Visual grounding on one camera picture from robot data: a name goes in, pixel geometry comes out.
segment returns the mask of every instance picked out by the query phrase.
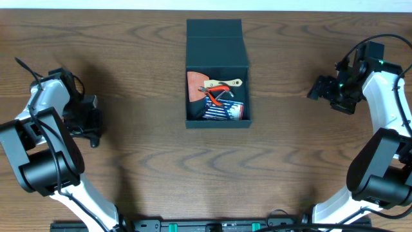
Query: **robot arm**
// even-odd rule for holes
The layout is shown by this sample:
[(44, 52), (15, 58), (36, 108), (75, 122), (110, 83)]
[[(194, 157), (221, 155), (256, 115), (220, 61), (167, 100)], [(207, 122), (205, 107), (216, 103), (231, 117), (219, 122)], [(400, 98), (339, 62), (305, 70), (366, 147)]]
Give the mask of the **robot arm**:
[[(350, 224), (369, 213), (362, 209), (380, 211), (411, 203), (412, 183), (408, 181), (411, 139), (393, 91), (402, 70), (400, 66), (385, 63), (382, 59), (382, 44), (363, 44), (357, 51), (353, 67), (338, 65), (337, 79), (320, 77), (308, 94), (312, 99), (328, 99), (333, 109), (348, 114), (354, 113), (357, 102), (366, 99), (374, 132), (372, 139), (352, 162), (346, 186), (326, 202), (314, 206), (312, 223)], [(411, 119), (404, 85), (404, 80), (400, 79), (398, 93), (404, 113), (407, 119)], [(399, 158), (406, 167), (392, 167), (392, 158)]]
[[(79, 93), (73, 77), (58, 69), (33, 84), (32, 96), (23, 112), (14, 121), (0, 125), (2, 147), (24, 190), (62, 202), (89, 231), (127, 231), (126, 221), (119, 216), (116, 206), (84, 174), (84, 161), (72, 137), (90, 139), (91, 146), (96, 147), (101, 116), (97, 98)], [(46, 138), (50, 140), (48, 145), (53, 146), (59, 167), (51, 148), (27, 155), (28, 150), (46, 142)]]

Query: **pliers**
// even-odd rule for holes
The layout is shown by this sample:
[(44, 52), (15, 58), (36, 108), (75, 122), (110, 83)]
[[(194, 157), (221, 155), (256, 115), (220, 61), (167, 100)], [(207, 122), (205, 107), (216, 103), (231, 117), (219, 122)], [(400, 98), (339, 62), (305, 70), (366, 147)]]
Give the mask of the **pliers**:
[(203, 92), (206, 94), (206, 96), (208, 96), (211, 101), (213, 102), (213, 104), (215, 104), (216, 106), (223, 106), (222, 103), (218, 102), (211, 94), (211, 92), (216, 92), (216, 91), (223, 91), (223, 92), (228, 92), (230, 93), (230, 95), (233, 97), (233, 93), (230, 91), (230, 88), (228, 86), (222, 85), (222, 86), (216, 86), (216, 87), (212, 87), (212, 88), (205, 88), (203, 86), (199, 87), (199, 91)]

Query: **orange handle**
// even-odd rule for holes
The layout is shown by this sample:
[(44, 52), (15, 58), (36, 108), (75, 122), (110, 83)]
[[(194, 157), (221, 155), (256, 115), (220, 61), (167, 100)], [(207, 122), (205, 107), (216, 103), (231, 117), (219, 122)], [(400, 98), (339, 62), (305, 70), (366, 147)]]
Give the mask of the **orange handle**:
[(205, 92), (205, 94), (211, 99), (211, 101), (213, 102), (213, 104), (215, 104), (216, 106), (223, 106), (222, 103), (218, 102), (209, 92)]
[(207, 91), (209, 92), (216, 92), (216, 91), (230, 91), (230, 88), (228, 86), (225, 85), (221, 85), (221, 86), (216, 86), (216, 87), (212, 87), (212, 88), (207, 88)]

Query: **white wall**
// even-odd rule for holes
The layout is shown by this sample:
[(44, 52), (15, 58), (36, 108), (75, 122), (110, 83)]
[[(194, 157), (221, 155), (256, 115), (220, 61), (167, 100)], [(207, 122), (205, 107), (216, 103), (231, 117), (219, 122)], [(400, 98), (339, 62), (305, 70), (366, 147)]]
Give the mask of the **white wall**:
[(412, 12), (412, 0), (0, 0), (0, 8)]

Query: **wire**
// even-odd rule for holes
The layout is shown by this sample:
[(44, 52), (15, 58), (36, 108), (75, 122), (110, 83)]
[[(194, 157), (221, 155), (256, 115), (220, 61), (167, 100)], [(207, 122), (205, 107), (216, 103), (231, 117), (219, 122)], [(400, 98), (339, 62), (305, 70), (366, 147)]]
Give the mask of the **wire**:
[(391, 232), (386, 229), (380, 229), (368, 226), (356, 226), (356, 225), (340, 225), (340, 224), (288, 224), (280, 226), (272, 226), (263, 229), (256, 230), (255, 232), (266, 231), (278, 231), (281, 229), (347, 229), (350, 231), (365, 231), (365, 232)]
[[(400, 35), (395, 35), (395, 34), (380, 34), (380, 35), (374, 35), (374, 36), (371, 36), (371, 37), (369, 37), (369, 38), (366, 38), (366, 39), (362, 40), (361, 42), (359, 42), (358, 44), (356, 44), (356, 46), (354, 46), (354, 47), (343, 57), (342, 61), (346, 60), (346, 58), (347, 58), (355, 49), (357, 49), (357, 47), (358, 47), (359, 45), (361, 45), (362, 43), (365, 43), (366, 41), (369, 41), (369, 40), (371, 40), (371, 39), (376, 39), (376, 38), (379, 38), (379, 37), (394, 37), (394, 38), (400, 39), (401, 41), (404, 41), (404, 42), (412, 49), (412, 43), (409, 42), (407, 39), (403, 38), (403, 37), (400, 36)], [(409, 133), (409, 136), (410, 136), (410, 137), (412, 137), (412, 129), (411, 129), (411, 126), (409, 125), (410, 121), (406, 118), (405, 111), (404, 111), (404, 109), (403, 109), (403, 107), (402, 107), (402, 104), (400, 103), (400, 97), (399, 97), (399, 92), (398, 92), (398, 89), (399, 89), (398, 83), (399, 83), (400, 78), (404, 77), (404, 76), (405, 76), (405, 73), (406, 73), (407, 71), (409, 71), (411, 68), (412, 68), (412, 64), (409, 65), (408, 68), (406, 68), (401, 74), (398, 75), (398, 77), (395, 79), (395, 83), (394, 83), (394, 85), (393, 85), (393, 91), (395, 92), (395, 100), (396, 100), (396, 102), (397, 102), (399, 114), (400, 114), (400, 117), (402, 118), (403, 126), (405, 126), (406, 131)]]
[(378, 215), (378, 216), (380, 216), (380, 217), (386, 218), (386, 219), (395, 220), (395, 219), (404, 218), (404, 217), (408, 216), (409, 214), (411, 214), (411, 213), (412, 213), (412, 206), (410, 206), (409, 209), (407, 209), (405, 212), (403, 212), (403, 213), (401, 213), (401, 214), (399, 214), (399, 215), (387, 215), (387, 214), (384, 214), (384, 213), (375, 211), (375, 210), (373, 210), (373, 209), (368, 209), (368, 208), (363, 208), (363, 209), (361, 209), (361, 210), (362, 210), (362, 211), (369, 211), (369, 212), (371, 212), (371, 213), (374, 213), (374, 214), (376, 214), (376, 215)]
[(40, 75), (40, 74), (38, 74), (37, 72), (33, 72), (33, 70), (30, 69), (30, 68), (29, 68), (24, 62), (22, 62), (19, 58), (14, 57), (14, 59), (15, 59), (15, 61), (16, 61), (18, 64), (20, 64), (20, 66), (22, 66), (25, 70), (29, 71), (29, 72), (33, 75), (34, 79), (35, 79), (36, 82), (37, 82), (37, 85), (40, 86), (40, 88), (41, 88), (40, 80), (39, 80), (38, 77), (43, 77), (43, 76)]
[[(18, 58), (15, 58), (15, 60), (26, 70), (29, 70), (29, 72), (31, 74), (33, 74), (33, 76), (35, 77), (36, 81), (37, 81), (37, 92), (34, 96), (34, 98), (32, 99), (31, 103), (29, 105), (27, 105), (30, 117), (32, 118), (33, 123), (36, 125), (36, 127), (40, 130), (40, 133), (43, 135), (50, 151), (51, 151), (51, 155), (53, 157), (53, 161), (56, 167), (56, 172), (57, 172), (57, 193), (65, 196), (67, 198), (69, 198), (69, 200), (73, 201), (81, 210), (83, 210), (83, 212), (85, 214), (87, 214), (87, 216), (91, 217), (101, 228), (104, 232), (108, 232), (107, 229), (105, 228), (105, 226), (101, 223), (101, 221), (96, 218), (91, 212), (89, 212), (75, 197), (73, 197), (72, 194), (69, 193), (63, 193), (62, 192), (62, 180), (61, 180), (61, 169), (60, 169), (60, 164), (59, 161), (57, 160), (57, 154), (56, 151), (53, 147), (52, 141), (50, 140), (49, 136), (47, 135), (47, 133), (45, 132), (45, 130), (43, 129), (43, 127), (41, 126), (40, 121), (37, 119), (37, 116), (34, 114), (34, 107), (32, 106), (32, 104), (34, 104), (39, 96), (39, 94), (43, 91), (40, 81), (38, 80), (38, 78), (36, 77), (36, 75), (34, 74), (35, 72), (33, 72), (26, 64), (24, 64), (21, 60), (19, 60)], [(51, 128), (46, 127), (48, 129), (49, 132), (51, 133), (55, 133), (55, 131), (53, 131)]]

